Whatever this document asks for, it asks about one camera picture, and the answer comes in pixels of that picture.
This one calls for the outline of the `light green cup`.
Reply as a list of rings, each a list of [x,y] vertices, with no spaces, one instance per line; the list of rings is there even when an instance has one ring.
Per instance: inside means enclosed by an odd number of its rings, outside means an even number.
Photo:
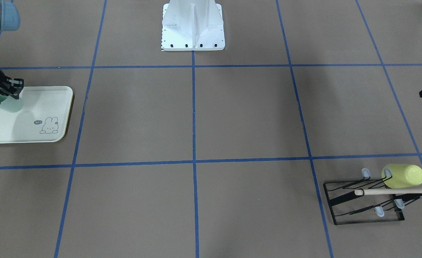
[[[9,113],[19,112],[23,107],[23,99],[15,99],[12,96],[0,95],[0,110]]]

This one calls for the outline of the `cream rabbit tray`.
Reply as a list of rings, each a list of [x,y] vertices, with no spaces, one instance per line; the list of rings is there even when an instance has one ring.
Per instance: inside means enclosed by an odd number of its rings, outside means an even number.
[[[66,134],[74,98],[68,86],[24,87],[19,112],[0,110],[0,144],[54,143]]]

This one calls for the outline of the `yellow cup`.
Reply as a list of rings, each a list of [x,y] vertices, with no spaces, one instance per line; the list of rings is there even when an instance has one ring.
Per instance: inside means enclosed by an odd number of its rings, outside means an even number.
[[[384,183],[391,189],[402,189],[422,184],[422,168],[414,164],[387,164],[382,169],[382,178],[387,176],[387,169],[391,171],[392,178]]]

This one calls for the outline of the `white pedestal column base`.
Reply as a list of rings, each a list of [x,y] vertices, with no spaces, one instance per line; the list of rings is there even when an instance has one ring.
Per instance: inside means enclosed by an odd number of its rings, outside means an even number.
[[[170,0],[162,11],[162,51],[225,49],[223,11],[216,1]]]

